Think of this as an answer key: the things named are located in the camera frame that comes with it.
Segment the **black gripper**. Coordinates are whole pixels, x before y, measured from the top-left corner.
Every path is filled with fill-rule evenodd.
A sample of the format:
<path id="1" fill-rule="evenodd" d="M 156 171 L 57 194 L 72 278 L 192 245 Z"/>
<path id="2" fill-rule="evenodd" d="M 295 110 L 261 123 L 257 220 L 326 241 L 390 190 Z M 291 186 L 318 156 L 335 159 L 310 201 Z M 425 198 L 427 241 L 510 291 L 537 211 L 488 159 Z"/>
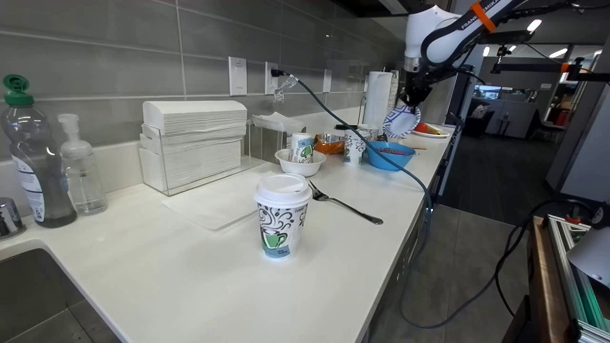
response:
<path id="1" fill-rule="evenodd" d="M 408 106 L 417 106 L 427 98 L 436 81 L 438 78 L 432 72 L 408 72 L 402 100 Z"/>

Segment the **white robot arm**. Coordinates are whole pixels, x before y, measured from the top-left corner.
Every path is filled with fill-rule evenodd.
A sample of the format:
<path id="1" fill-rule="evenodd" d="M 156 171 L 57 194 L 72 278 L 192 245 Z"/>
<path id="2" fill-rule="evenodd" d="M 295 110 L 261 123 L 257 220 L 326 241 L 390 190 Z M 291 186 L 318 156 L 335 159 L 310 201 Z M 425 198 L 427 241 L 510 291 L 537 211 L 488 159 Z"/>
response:
<path id="1" fill-rule="evenodd" d="M 457 74 L 455 60 L 493 32 L 524 0 L 474 0 L 467 11 L 453 13 L 423 5 L 406 18 L 404 102 L 419 106 L 436 81 Z"/>

